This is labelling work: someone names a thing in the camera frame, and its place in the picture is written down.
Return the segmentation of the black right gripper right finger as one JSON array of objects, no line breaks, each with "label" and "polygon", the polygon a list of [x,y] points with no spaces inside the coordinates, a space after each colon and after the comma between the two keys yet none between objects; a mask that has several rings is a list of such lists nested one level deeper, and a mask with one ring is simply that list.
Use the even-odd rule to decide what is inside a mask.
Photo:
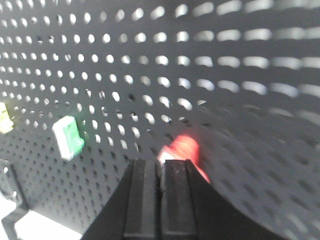
[{"label": "black right gripper right finger", "polygon": [[160,234],[163,240],[199,238],[190,161],[166,160],[161,173]]}]

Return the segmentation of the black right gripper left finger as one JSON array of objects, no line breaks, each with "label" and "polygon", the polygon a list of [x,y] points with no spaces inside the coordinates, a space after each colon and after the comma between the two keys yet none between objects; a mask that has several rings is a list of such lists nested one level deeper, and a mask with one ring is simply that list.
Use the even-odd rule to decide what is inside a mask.
[{"label": "black right gripper left finger", "polygon": [[158,166],[153,161],[134,162],[128,198],[125,240],[159,240],[160,180]]}]

